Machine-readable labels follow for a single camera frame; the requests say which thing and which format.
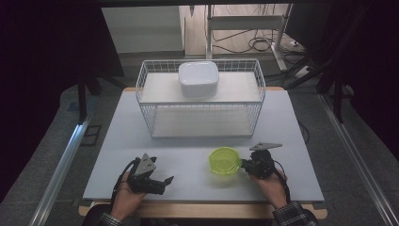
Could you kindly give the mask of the white power strip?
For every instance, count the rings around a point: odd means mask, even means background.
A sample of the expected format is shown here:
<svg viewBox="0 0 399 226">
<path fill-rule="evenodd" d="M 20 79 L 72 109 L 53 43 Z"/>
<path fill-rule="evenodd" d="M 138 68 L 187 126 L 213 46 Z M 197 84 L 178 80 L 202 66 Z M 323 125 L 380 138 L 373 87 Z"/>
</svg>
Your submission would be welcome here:
<svg viewBox="0 0 399 226">
<path fill-rule="evenodd" d="M 310 73 L 313 70 L 312 66 L 304 66 L 302 69 L 300 69 L 296 74 L 295 78 L 301 78 L 307 73 Z"/>
</svg>

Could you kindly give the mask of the white rectangular bowl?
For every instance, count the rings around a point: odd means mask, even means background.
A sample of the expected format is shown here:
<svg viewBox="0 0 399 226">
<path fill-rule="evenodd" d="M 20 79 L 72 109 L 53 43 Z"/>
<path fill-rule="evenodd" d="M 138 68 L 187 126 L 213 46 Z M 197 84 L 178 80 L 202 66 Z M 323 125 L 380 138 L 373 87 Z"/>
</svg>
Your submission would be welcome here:
<svg viewBox="0 0 399 226">
<path fill-rule="evenodd" d="M 186 98 L 208 98 L 216 94 L 219 72 L 212 61 L 185 62 L 179 66 L 178 76 Z"/>
</svg>

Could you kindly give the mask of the black floor plate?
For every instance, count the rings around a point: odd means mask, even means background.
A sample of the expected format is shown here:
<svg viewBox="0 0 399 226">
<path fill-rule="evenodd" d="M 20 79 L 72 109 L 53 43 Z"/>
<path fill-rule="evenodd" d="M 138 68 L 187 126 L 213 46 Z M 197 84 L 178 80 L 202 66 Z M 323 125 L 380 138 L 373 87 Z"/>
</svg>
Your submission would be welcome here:
<svg viewBox="0 0 399 226">
<path fill-rule="evenodd" d="M 101 125 L 90 125 L 84 133 L 80 145 L 83 147 L 95 146 L 98 141 L 101 129 Z"/>
</svg>

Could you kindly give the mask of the person's right hand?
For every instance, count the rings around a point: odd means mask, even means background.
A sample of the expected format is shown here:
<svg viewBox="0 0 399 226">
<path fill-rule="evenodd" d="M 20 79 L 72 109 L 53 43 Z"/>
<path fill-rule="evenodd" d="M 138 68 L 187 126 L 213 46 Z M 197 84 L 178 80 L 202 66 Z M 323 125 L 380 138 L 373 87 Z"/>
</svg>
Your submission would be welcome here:
<svg viewBox="0 0 399 226">
<path fill-rule="evenodd" d="M 288 204 L 285 190 L 276 173 L 265 179 L 253 175 L 250 175 L 249 178 L 258 185 L 265 199 L 275 209 L 280 209 Z"/>
</svg>

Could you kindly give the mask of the white desk frame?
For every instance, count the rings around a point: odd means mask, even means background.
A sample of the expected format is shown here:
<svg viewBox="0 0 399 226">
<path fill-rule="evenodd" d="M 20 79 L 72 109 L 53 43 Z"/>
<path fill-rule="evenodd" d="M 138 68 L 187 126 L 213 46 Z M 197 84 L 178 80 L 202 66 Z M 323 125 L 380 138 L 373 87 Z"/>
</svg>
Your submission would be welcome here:
<svg viewBox="0 0 399 226">
<path fill-rule="evenodd" d="M 207 6 L 206 14 L 206 57 L 212 58 L 212 32 L 214 30 L 277 30 L 277 38 L 271 43 L 270 48 L 281 72 L 288 69 L 280 54 L 280 43 L 289 19 L 292 4 L 288 4 L 285 12 L 281 15 L 257 15 L 257 16 L 214 16 L 212 6 Z"/>
</svg>

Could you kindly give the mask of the white wire rack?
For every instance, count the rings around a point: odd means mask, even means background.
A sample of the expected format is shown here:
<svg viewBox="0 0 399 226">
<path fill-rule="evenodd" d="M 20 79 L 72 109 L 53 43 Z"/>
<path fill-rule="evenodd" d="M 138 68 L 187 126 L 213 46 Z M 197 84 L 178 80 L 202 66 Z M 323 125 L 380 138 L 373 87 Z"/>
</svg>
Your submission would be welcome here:
<svg viewBox="0 0 399 226">
<path fill-rule="evenodd" d="M 194 61 L 216 64 L 214 96 L 183 96 L 179 66 Z M 136 99 L 152 137 L 250 137 L 264 97 L 256 59 L 145 60 L 136 81 Z"/>
</svg>

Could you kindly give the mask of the dark curtain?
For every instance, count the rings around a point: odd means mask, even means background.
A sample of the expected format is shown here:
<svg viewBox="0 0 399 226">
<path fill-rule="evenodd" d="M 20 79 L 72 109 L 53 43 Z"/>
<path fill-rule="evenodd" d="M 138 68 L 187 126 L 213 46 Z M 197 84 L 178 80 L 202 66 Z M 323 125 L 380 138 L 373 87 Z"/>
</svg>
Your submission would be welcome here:
<svg viewBox="0 0 399 226">
<path fill-rule="evenodd" d="M 297 3 L 286 34 L 319 65 L 350 36 L 317 90 L 329 90 L 339 76 L 354 91 L 352 106 L 399 160 L 399 0 Z"/>
<path fill-rule="evenodd" d="M 99 0 L 0 0 L 0 203 L 36 151 L 61 93 L 123 69 Z"/>
</svg>

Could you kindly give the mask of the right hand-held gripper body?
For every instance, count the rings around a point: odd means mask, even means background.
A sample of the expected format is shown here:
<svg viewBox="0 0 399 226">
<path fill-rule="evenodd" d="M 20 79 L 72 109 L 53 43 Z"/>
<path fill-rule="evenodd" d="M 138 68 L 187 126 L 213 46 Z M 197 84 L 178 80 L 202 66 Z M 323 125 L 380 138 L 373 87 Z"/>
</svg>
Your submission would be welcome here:
<svg viewBox="0 0 399 226">
<path fill-rule="evenodd" d="M 279 178 L 281 174 L 275 167 L 275 160 L 272 158 L 271 153 L 268 151 L 269 144 L 260 142 L 250 148 L 251 155 L 249 161 L 251 166 L 246 168 L 252 169 L 253 176 L 264 179 L 276 173 Z"/>
</svg>

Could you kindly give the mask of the person's left hand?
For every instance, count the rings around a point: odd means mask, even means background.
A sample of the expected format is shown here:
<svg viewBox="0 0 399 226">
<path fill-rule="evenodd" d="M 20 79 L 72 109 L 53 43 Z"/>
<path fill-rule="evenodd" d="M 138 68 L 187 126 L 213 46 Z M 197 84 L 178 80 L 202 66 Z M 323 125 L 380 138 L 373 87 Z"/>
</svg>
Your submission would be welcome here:
<svg viewBox="0 0 399 226">
<path fill-rule="evenodd" d="M 110 215 L 119 221 L 130 217 L 144 200 L 146 193 L 135 193 L 127 184 L 129 171 L 125 172 L 118 185 Z"/>
</svg>

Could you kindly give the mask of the green plastic bowl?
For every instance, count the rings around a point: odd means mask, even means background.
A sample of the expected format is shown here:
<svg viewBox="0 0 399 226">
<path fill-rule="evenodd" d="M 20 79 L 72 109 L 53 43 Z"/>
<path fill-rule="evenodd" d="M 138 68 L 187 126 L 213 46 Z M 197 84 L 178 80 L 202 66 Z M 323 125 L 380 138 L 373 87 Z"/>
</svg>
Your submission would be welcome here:
<svg viewBox="0 0 399 226">
<path fill-rule="evenodd" d="M 231 147 L 219 147 L 208 156 L 210 171 L 221 176 L 235 174 L 242 166 L 239 153 Z"/>
</svg>

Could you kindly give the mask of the black metal stand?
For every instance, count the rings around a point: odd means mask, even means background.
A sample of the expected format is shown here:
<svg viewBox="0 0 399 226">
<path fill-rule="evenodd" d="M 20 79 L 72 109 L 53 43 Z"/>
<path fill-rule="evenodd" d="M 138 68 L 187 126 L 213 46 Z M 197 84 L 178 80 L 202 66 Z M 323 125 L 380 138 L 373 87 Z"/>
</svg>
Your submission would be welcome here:
<svg viewBox="0 0 399 226">
<path fill-rule="evenodd" d="M 105 73 L 100 73 L 96 70 L 90 70 L 86 73 L 79 73 L 77 76 L 77 88 L 78 88 L 78 105 L 79 105 L 79 122 L 81 125 L 88 117 L 86 89 L 95 96 L 102 93 L 102 87 L 98 81 L 98 78 L 102 78 L 108 83 L 115 85 L 120 89 L 126 89 L 127 86 L 112 76 L 108 76 Z"/>
<path fill-rule="evenodd" d="M 333 88 L 332 113 L 339 123 L 343 123 L 342 100 L 345 98 L 345 95 L 343 94 L 343 76 L 338 69 L 336 59 L 329 59 L 324 64 L 316 67 L 308 73 L 305 73 L 300 78 L 297 78 L 294 82 L 289 83 L 285 86 L 285 88 L 294 89 L 319 74 L 321 74 L 322 77 L 316 86 L 316 91 L 321 94 L 326 94 L 330 88 Z"/>
</svg>

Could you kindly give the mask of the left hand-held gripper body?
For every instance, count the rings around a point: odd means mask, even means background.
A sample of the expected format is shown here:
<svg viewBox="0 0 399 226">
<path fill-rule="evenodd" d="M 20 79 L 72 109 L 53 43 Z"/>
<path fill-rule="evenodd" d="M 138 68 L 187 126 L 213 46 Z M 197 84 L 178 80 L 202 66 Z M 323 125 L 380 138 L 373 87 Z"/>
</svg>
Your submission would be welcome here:
<svg viewBox="0 0 399 226">
<path fill-rule="evenodd" d="M 158 184 L 160 181 L 151 179 L 151 175 L 156 169 L 155 161 L 155 156 L 149 157 L 146 153 L 133 161 L 127 183 L 135 193 L 156 194 L 155 189 L 161 186 Z"/>
</svg>

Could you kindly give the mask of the aluminium rail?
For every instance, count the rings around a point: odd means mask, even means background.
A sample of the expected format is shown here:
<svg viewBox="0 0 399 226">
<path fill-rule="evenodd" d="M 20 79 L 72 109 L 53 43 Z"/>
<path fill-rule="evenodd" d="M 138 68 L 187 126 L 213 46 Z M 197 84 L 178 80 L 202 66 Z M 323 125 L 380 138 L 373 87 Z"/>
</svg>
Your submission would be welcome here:
<svg viewBox="0 0 399 226">
<path fill-rule="evenodd" d="M 84 137 L 88 128 L 92 114 L 88 113 L 79 123 L 75 126 L 72 136 L 61 155 L 61 158 L 56 166 L 53 176 L 46 187 L 43 196 L 31 218 L 28 226 L 44 226 L 51 210 L 55 204 L 56 197 L 65 181 L 68 171 L 72 165 L 72 161 L 79 148 L 79 145 Z"/>
<path fill-rule="evenodd" d="M 340 122 L 333 112 L 333 103 L 328 99 L 325 94 L 319 94 L 322 105 L 333 124 L 333 127 L 342 141 L 346 152 L 353 163 L 360 180 L 363 182 L 367 192 L 369 193 L 377 212 L 383 219 L 386 226 L 399 226 L 399 214 L 397 214 L 387 196 L 383 192 L 381 186 L 377 183 L 375 177 L 364 162 L 360 155 L 359 149 L 350 137 L 344 124 Z"/>
</svg>

